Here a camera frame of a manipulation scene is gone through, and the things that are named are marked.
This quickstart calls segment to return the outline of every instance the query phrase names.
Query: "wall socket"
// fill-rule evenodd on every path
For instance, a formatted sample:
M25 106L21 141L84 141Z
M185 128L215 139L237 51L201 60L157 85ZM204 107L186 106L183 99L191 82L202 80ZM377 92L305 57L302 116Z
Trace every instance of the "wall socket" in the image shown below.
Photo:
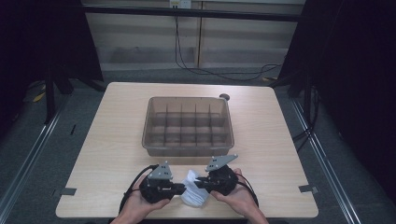
M191 0L169 0L170 8L191 8Z

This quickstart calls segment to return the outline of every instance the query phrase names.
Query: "table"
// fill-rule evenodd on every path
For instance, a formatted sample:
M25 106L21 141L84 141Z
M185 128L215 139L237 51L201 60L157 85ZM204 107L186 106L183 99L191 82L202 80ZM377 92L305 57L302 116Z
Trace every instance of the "table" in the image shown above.
M268 217L315 217L318 208L307 185L303 167L276 95L271 88L111 83L66 184L77 189L63 195L58 217L115 217L123 192L145 167L168 161L173 182L181 182L189 169L206 175L210 158L150 157L141 140L149 98L153 96L230 95L228 102L238 158L229 163L241 168ZM185 205L178 196L148 218L241 218L227 204L209 197L203 208Z

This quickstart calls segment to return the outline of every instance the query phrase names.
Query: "hand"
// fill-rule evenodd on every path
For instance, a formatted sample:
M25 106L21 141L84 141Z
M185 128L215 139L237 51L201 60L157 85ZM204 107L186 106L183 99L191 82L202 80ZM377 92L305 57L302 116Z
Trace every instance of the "hand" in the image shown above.
M138 223L143 220L150 212L162 209L164 206L170 203L169 199L163 199L157 203L148 203L146 199L143 198L139 191L139 186L145 177L145 175L142 175L137 183L133 186L134 191L126 201L120 214L111 222L111 224Z
M233 170L238 176L238 181L245 183L239 168ZM235 189L227 196L212 190L210 194L218 201L227 203L239 215L246 217L251 223L268 223L265 215L256 205L250 192L241 185L236 185Z

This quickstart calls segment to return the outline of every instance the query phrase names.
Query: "white cloth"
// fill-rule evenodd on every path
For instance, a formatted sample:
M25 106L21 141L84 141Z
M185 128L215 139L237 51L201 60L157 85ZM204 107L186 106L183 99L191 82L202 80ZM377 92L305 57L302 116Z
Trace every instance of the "white cloth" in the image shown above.
M206 189L198 189L194 181L199 174L193 170L189 170L187 177L182 181L186 186L186 190L180 196L183 203L192 207L202 207L204 205L209 193Z

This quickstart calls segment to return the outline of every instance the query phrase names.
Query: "plastic bin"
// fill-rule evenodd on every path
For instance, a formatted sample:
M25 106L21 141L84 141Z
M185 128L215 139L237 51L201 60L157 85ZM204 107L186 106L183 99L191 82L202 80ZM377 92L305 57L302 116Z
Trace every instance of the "plastic bin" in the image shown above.
M155 157L227 155L233 129L227 100L215 97L152 97L142 139Z

